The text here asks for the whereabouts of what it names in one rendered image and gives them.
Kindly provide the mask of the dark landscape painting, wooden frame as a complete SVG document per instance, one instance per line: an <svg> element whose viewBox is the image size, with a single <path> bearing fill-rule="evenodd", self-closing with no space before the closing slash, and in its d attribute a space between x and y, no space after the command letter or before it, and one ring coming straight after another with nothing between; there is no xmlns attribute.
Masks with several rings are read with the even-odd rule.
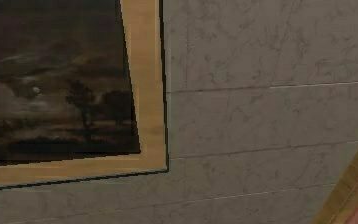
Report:
<svg viewBox="0 0 358 224"><path fill-rule="evenodd" d="M0 189L165 171L163 0L0 0Z"/></svg>

